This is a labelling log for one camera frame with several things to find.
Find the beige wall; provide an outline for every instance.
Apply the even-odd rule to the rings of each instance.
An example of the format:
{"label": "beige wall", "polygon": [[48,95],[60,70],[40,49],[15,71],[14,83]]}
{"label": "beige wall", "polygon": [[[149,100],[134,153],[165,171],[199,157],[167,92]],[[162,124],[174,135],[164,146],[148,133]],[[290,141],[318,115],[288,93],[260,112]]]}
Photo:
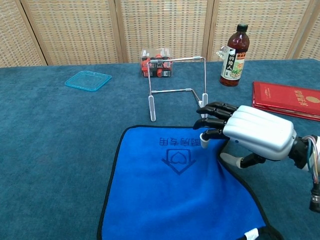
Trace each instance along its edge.
{"label": "beige wall", "polygon": [[2,0],[0,67],[138,62],[142,48],[220,61],[238,23],[247,59],[320,60],[319,0]]}

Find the black towel edge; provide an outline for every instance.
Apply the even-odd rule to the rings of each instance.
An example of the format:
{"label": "black towel edge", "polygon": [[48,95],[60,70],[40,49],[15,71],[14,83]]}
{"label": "black towel edge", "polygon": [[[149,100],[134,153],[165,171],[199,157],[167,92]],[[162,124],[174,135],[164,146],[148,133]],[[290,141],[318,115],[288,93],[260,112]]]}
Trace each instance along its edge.
{"label": "black towel edge", "polygon": [[[192,126],[157,126],[157,125],[133,125],[130,127],[127,127],[119,140],[119,143],[117,145],[116,151],[115,151],[115,155],[114,155],[114,159],[113,159],[113,164],[112,164],[112,169],[111,169],[111,174],[110,174],[110,178],[108,181],[108,186],[106,189],[106,193],[105,193],[105,197],[104,197],[104,202],[103,202],[103,206],[102,206],[102,211],[101,211],[101,215],[100,215],[100,219],[99,219],[99,224],[98,224],[98,229],[97,229],[97,233],[96,233],[96,238],[97,240],[102,240],[102,227],[103,227],[103,222],[104,222],[104,218],[105,218],[105,213],[106,213],[106,209],[107,209],[107,205],[108,205],[108,200],[109,200],[109,194],[110,194],[110,190],[111,190],[111,185],[114,179],[114,175],[115,175],[115,171],[116,171],[116,166],[117,166],[117,160],[118,160],[118,155],[119,155],[119,150],[120,150],[120,146],[122,143],[122,140],[124,138],[124,136],[126,135],[127,131],[130,129],[134,129],[134,128],[163,128],[163,129],[191,129]],[[267,215],[261,205],[261,203],[259,202],[257,196],[255,195],[254,191],[251,189],[251,187],[238,175],[236,174],[234,171],[231,170],[231,168],[227,165],[226,162],[224,162],[221,157],[220,157],[220,153],[223,151],[223,149],[226,147],[226,145],[228,144],[228,140],[225,141],[225,143],[221,146],[220,151],[218,152],[218,156],[217,159],[219,160],[219,163],[241,184],[243,185],[243,187],[249,192],[249,194],[251,195],[252,199],[254,200],[255,204],[257,205],[259,212],[262,216],[263,221],[265,222],[266,227],[263,227],[263,231],[259,231],[259,232],[263,232],[263,234],[269,234],[271,236],[274,236],[277,240],[284,240],[283,236],[281,235],[281,233],[275,229],[269,222]]]}

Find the wires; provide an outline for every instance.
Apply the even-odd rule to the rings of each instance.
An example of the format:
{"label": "wires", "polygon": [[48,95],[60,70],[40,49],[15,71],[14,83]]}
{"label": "wires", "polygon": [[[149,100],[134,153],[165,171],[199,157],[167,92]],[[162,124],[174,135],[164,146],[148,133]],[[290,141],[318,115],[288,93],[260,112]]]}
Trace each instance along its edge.
{"label": "wires", "polygon": [[317,141],[316,139],[311,136],[305,136],[302,139],[308,140],[308,150],[307,150],[307,163],[308,163],[308,168],[309,171],[312,168],[312,178],[314,183],[319,183],[319,175],[318,175],[318,161],[320,158],[320,154],[318,152],[318,148],[317,148]]}

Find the table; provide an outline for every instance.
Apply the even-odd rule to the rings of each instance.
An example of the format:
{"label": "table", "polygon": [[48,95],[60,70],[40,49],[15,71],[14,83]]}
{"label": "table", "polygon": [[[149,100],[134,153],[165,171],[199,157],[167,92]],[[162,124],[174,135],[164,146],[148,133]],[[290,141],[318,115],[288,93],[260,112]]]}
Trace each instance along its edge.
{"label": "table", "polygon": [[[320,89],[314,59],[246,61],[239,86],[219,83],[222,62],[207,63],[209,102],[251,105],[252,81]],[[112,75],[96,92],[64,85],[87,70]],[[203,91],[203,64],[177,62],[152,89]],[[156,94],[150,121],[148,79],[139,64],[0,68],[0,239],[95,239],[114,155],[133,125],[192,126],[200,115],[190,92]],[[300,136],[320,122],[280,115]],[[236,156],[249,154],[229,144]],[[311,175],[291,159],[236,170],[285,239],[317,239],[320,214],[309,210]]]}

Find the robotic hand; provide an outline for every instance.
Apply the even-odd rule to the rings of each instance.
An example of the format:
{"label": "robotic hand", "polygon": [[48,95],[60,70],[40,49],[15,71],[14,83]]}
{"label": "robotic hand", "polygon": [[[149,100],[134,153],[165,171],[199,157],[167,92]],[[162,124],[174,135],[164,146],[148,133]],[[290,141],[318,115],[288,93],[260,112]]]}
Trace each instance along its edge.
{"label": "robotic hand", "polygon": [[193,129],[209,128],[200,134],[201,146],[206,148],[210,139],[228,139],[248,149],[252,154],[234,157],[221,153],[221,158],[240,169],[264,163],[266,160],[293,159],[297,168],[313,176],[310,210],[320,213],[320,136],[297,135],[291,121],[250,106],[239,107],[212,102],[196,111],[217,118],[201,118]]}

